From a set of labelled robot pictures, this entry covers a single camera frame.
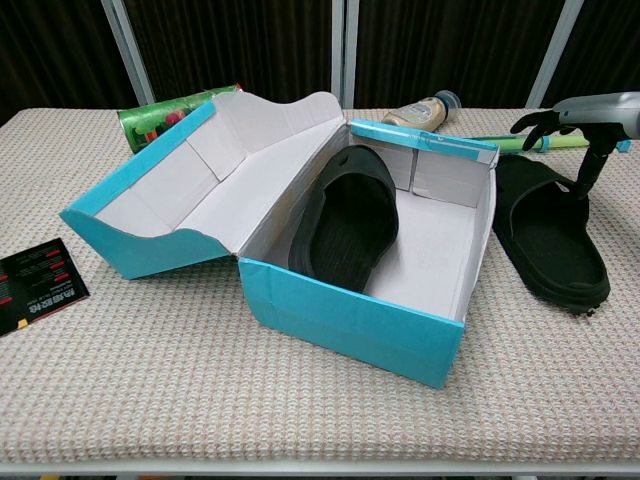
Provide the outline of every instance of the booklet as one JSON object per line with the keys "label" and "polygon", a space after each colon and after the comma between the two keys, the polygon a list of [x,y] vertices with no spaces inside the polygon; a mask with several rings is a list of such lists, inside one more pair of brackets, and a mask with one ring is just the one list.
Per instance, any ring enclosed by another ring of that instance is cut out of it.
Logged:
{"label": "booklet", "polygon": [[60,238],[0,260],[0,335],[89,296]]}

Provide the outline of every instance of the blue shoe box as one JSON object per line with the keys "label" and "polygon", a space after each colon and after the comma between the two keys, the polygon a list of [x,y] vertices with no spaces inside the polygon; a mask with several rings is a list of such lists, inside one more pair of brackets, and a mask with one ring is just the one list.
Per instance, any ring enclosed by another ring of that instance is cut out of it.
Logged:
{"label": "blue shoe box", "polygon": [[[387,164],[400,218],[364,294],[287,269],[315,178],[354,143]],[[226,93],[60,216],[128,279],[237,257],[260,323],[441,388],[491,228],[498,153],[482,142],[347,124],[326,92],[286,105]]]}

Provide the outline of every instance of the black slipper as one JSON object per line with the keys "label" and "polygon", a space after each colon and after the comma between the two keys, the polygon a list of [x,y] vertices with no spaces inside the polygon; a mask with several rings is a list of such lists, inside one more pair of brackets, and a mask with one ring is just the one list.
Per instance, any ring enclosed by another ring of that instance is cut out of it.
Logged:
{"label": "black slipper", "polygon": [[289,269],[362,292],[398,234],[396,190],[382,159],[346,147],[320,173],[289,251]]}
{"label": "black slipper", "polygon": [[540,162],[502,155],[493,229],[525,285],[573,313],[591,313],[609,295],[604,262],[586,231],[589,199]]}

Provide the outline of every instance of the green can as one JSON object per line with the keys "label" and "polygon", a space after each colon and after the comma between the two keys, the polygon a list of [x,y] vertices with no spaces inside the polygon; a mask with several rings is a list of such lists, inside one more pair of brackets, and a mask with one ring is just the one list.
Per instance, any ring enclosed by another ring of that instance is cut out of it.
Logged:
{"label": "green can", "polygon": [[242,88],[237,83],[213,88],[187,97],[122,110],[118,112],[118,118],[131,150],[138,153],[211,97],[238,90]]}

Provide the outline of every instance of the dark background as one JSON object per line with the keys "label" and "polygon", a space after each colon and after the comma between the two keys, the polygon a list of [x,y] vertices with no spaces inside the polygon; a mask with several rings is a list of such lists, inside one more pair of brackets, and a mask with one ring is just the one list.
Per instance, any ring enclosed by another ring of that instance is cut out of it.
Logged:
{"label": "dark background", "polygon": [[[125,0],[157,100],[240,83],[277,102],[329,90],[331,1]],[[523,107],[563,3],[361,0],[356,108],[439,89]],[[543,105],[640,90],[636,0],[585,0]],[[33,107],[137,106],[98,0],[3,0],[0,124]]]}

